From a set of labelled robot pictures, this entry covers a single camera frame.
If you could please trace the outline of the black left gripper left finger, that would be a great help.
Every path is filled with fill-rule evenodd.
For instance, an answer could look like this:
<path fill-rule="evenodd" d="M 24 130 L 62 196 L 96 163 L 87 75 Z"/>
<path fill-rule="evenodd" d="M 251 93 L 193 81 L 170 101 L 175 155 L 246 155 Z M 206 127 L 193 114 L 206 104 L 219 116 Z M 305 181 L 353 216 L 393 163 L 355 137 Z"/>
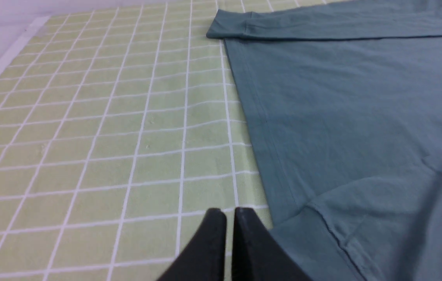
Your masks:
<path fill-rule="evenodd" d="M 223 281 L 226 228 L 226 215 L 218 208 L 208 209 L 194 236 L 158 280 Z"/>

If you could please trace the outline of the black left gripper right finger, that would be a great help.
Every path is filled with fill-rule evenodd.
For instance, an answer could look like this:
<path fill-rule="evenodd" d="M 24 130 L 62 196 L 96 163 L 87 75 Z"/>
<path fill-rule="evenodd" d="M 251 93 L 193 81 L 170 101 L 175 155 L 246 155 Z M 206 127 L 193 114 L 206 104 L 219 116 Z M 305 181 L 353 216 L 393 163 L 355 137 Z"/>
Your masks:
<path fill-rule="evenodd" d="M 287 255 L 252 208 L 235 209 L 233 281 L 310 281 Z"/>

